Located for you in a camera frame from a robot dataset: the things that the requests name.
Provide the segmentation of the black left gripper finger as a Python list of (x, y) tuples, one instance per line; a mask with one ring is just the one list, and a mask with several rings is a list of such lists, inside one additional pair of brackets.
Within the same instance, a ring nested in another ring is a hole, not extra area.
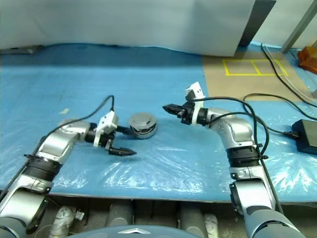
[(127, 148), (110, 148), (108, 150), (108, 153), (110, 155), (114, 155), (114, 156), (132, 156), (137, 154), (135, 151), (131, 150), (131, 149), (127, 149)]
[(116, 131), (120, 132), (122, 134), (125, 134), (125, 135), (135, 135), (134, 131), (129, 127), (124, 127), (124, 126), (118, 125)]

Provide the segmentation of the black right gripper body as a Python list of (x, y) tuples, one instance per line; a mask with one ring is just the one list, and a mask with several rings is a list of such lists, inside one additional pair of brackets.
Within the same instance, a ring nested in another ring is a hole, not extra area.
[(193, 114), (195, 110), (195, 103), (194, 102), (186, 102), (182, 105), (183, 114), (181, 117), (182, 123), (193, 123)]

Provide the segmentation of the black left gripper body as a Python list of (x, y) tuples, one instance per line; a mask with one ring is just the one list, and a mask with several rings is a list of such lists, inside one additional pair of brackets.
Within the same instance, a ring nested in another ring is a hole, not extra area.
[(112, 145), (115, 139), (115, 131), (106, 134), (103, 133), (100, 135), (100, 146), (105, 148), (107, 151), (112, 149)]

